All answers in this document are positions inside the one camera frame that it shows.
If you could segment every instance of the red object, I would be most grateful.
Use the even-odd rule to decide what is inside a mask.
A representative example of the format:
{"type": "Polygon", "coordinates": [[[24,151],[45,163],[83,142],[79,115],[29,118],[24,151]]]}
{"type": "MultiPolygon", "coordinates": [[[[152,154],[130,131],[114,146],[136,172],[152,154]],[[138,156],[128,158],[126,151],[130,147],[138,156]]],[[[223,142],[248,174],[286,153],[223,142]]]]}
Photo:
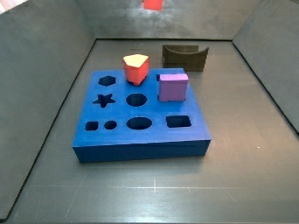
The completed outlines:
{"type": "Polygon", "coordinates": [[[164,0],[144,0],[144,9],[160,11],[163,9],[164,0]]]}
{"type": "Polygon", "coordinates": [[[148,74],[148,56],[144,56],[142,54],[130,55],[123,58],[123,61],[126,78],[130,82],[139,86],[148,74]]]}

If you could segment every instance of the gray wall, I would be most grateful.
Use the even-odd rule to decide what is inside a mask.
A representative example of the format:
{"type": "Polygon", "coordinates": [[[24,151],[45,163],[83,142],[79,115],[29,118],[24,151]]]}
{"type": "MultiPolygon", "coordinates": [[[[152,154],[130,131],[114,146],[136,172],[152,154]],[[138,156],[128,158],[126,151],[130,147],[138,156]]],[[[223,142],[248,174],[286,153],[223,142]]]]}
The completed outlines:
{"type": "Polygon", "coordinates": [[[299,1],[264,0],[234,44],[299,132],[299,1]]]}
{"type": "Polygon", "coordinates": [[[0,15],[0,221],[92,47],[91,33],[72,0],[31,0],[0,15]]]}
{"type": "Polygon", "coordinates": [[[96,37],[232,39],[260,0],[164,0],[163,11],[142,0],[76,0],[96,37]]]}

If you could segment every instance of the small circular hole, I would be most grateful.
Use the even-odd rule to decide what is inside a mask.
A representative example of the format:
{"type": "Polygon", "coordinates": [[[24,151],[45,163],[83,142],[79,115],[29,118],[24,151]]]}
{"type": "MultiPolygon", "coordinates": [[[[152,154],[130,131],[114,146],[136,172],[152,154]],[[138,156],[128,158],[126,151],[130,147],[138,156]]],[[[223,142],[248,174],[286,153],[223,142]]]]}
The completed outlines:
{"type": "Polygon", "coordinates": [[[146,104],[147,98],[143,94],[131,94],[126,98],[126,102],[132,107],[140,107],[146,104]]]}
{"type": "Polygon", "coordinates": [[[118,126],[118,123],[115,121],[108,121],[104,124],[104,127],[107,130],[112,130],[118,126]]]}
{"type": "Polygon", "coordinates": [[[131,130],[146,130],[151,127],[151,125],[152,121],[143,116],[131,118],[126,123],[126,126],[131,130]]]}

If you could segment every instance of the blue foam block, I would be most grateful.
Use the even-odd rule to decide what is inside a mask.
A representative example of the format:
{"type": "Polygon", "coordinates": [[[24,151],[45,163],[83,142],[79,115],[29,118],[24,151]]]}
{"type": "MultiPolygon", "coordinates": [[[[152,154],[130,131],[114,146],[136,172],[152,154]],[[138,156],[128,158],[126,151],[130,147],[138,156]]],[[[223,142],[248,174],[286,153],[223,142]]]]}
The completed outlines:
{"type": "Polygon", "coordinates": [[[150,69],[135,86],[123,70],[93,72],[72,145],[81,163],[206,154],[211,134],[191,85],[186,101],[158,100],[159,74],[183,73],[150,69]]]}

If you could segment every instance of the purple block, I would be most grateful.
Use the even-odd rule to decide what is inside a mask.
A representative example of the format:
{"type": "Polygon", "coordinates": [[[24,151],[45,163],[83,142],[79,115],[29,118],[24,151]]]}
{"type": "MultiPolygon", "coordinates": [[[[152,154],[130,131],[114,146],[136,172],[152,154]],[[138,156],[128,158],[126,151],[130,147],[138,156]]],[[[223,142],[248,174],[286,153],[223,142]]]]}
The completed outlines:
{"type": "Polygon", "coordinates": [[[160,102],[183,102],[188,84],[186,73],[160,74],[159,100],[160,102]]]}

